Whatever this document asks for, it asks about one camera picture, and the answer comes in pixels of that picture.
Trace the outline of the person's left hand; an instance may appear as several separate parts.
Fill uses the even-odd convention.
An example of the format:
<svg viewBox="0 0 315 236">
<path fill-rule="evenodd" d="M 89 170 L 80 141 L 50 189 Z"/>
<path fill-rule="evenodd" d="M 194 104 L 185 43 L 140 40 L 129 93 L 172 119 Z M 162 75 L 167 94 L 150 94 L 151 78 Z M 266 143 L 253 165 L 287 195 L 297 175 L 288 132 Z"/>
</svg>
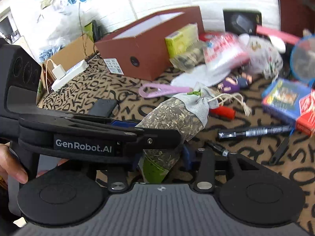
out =
<svg viewBox="0 0 315 236">
<path fill-rule="evenodd" d="M 9 151 L 10 144 L 1 144 L 1 188 L 7 190 L 7 180 L 12 176 L 19 183 L 28 182 L 28 175 L 21 164 L 12 156 Z"/>
</svg>

